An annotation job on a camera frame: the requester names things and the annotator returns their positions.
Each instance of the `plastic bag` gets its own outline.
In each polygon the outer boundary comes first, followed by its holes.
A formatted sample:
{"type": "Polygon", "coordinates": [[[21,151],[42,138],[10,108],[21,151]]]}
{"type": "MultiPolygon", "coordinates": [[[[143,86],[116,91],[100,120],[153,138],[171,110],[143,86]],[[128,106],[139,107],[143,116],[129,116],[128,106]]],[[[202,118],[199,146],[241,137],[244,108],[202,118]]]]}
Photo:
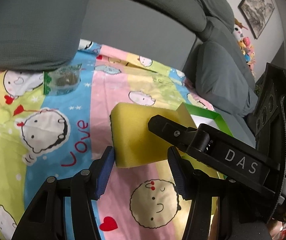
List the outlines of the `plastic bag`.
{"type": "Polygon", "coordinates": [[[82,64],[63,66],[54,71],[44,72],[44,95],[68,94],[78,87],[82,64]]]}

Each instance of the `stuffed animal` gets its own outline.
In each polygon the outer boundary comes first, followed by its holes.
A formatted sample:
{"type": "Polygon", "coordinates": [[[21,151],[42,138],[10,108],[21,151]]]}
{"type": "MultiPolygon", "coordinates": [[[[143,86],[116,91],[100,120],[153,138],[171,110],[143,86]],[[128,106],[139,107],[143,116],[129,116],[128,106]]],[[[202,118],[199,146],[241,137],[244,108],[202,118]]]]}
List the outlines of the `stuffed animal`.
{"type": "Polygon", "coordinates": [[[242,29],[248,30],[242,23],[235,19],[235,25],[233,30],[233,35],[237,40],[237,44],[241,49],[242,54],[244,55],[245,61],[248,64],[253,76],[254,76],[254,64],[255,62],[255,53],[254,47],[251,45],[251,40],[249,37],[244,37],[242,29]]]}
{"type": "Polygon", "coordinates": [[[238,45],[240,46],[240,48],[241,48],[242,50],[246,49],[246,45],[244,44],[243,41],[239,41],[239,42],[238,42],[238,45]]]}
{"type": "Polygon", "coordinates": [[[243,43],[245,44],[246,47],[249,47],[251,45],[251,40],[249,37],[245,37],[243,39],[243,43]]]}
{"type": "Polygon", "coordinates": [[[245,54],[244,57],[245,57],[246,63],[251,61],[251,57],[248,54],[245,54]]]}
{"type": "Polygon", "coordinates": [[[243,38],[244,38],[242,29],[248,30],[248,28],[246,28],[245,26],[243,26],[243,24],[240,23],[240,22],[239,22],[237,19],[235,19],[235,18],[234,18],[234,22],[235,22],[235,25],[234,25],[233,35],[234,35],[234,37],[236,38],[236,40],[239,42],[239,41],[242,41],[243,38]]]}
{"type": "Polygon", "coordinates": [[[238,27],[236,24],[234,25],[233,35],[236,38],[237,42],[240,42],[244,38],[241,28],[238,27]]]}

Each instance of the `white star print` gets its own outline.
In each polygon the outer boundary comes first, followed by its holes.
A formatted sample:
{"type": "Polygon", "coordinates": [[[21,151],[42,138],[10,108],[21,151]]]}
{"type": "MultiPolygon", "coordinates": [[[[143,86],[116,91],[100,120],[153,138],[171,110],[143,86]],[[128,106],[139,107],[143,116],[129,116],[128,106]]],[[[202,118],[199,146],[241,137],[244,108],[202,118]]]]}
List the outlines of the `white star print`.
{"type": "Polygon", "coordinates": [[[31,101],[33,101],[34,103],[37,102],[37,101],[38,101],[38,97],[33,96],[33,97],[31,98],[31,101]]]}

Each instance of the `framed picture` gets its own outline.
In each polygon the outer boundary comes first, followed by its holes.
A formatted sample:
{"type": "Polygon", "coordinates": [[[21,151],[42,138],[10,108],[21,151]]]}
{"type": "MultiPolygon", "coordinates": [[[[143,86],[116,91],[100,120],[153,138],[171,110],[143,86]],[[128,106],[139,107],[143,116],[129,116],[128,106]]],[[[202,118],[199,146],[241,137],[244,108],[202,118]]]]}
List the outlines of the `framed picture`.
{"type": "Polygon", "coordinates": [[[251,28],[253,36],[258,39],[274,12],[275,6],[272,0],[243,0],[239,9],[251,28]]]}

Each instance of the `sponge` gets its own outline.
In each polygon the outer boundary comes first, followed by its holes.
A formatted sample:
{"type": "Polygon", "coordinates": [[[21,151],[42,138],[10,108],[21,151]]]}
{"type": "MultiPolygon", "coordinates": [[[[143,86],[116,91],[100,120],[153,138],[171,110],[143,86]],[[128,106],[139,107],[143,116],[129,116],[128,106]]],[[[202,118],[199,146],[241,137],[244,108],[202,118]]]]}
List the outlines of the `sponge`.
{"type": "Polygon", "coordinates": [[[148,130],[148,122],[155,115],[164,116],[184,126],[175,110],[118,103],[110,114],[115,161],[119,168],[131,168],[167,159],[170,143],[148,130]]]}

